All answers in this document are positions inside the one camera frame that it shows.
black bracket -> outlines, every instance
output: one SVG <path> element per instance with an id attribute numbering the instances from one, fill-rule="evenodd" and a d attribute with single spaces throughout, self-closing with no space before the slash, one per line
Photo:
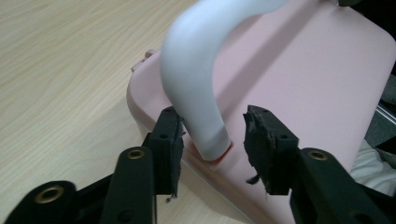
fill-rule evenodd
<path id="1" fill-rule="evenodd" d="M 161 113 L 142 147 L 124 150 L 113 175 L 76 191 L 51 181 L 30 191 L 6 223 L 157 223 L 156 195 L 177 196 L 183 150 L 181 119 Z"/>
<path id="2" fill-rule="evenodd" d="M 292 190 L 296 223 L 395 223 L 395 213 L 389 211 L 394 198 L 357 184 L 331 153 L 300 150 L 298 138 L 270 111 L 250 105 L 245 120 L 249 162 L 267 193 L 288 195 Z"/>

light wood grain surface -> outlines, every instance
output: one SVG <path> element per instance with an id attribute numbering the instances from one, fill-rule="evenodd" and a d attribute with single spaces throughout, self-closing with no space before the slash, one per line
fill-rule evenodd
<path id="1" fill-rule="evenodd" d="M 141 144 L 125 100 L 130 68 L 193 2 L 0 1 L 0 222 L 31 189 L 81 189 Z M 239 223 L 187 186 L 159 198 L 160 223 Z"/>

white fabric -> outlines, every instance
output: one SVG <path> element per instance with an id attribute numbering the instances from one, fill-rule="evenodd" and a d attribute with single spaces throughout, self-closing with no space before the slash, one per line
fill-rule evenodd
<path id="1" fill-rule="evenodd" d="M 350 172 L 356 182 L 393 196 L 396 190 L 396 170 L 382 161 L 378 152 L 364 140 Z"/>

screw hole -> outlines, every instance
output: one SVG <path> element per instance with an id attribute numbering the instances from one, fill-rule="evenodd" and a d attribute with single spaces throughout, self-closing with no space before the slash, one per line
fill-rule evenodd
<path id="1" fill-rule="evenodd" d="M 127 157 L 130 160 L 137 160 L 145 156 L 145 152 L 141 149 L 136 149 L 128 152 Z"/>
<path id="2" fill-rule="evenodd" d="M 59 185 L 43 189 L 40 193 L 35 196 L 36 203 L 51 203 L 64 194 L 64 188 Z"/>
<path id="3" fill-rule="evenodd" d="M 319 152 L 319 151 L 310 151 L 308 153 L 308 155 L 311 158 L 318 160 L 318 161 L 326 161 L 327 159 L 329 159 L 329 157 L 326 154 Z"/>

white curved tube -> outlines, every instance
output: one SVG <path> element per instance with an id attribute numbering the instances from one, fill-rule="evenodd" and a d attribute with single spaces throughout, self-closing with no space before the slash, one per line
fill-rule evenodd
<path id="1" fill-rule="evenodd" d="M 163 89 L 204 160 L 216 160 L 231 144 L 212 88 L 222 43 L 240 22 L 286 2 L 201 0 L 172 24 L 161 54 Z"/>

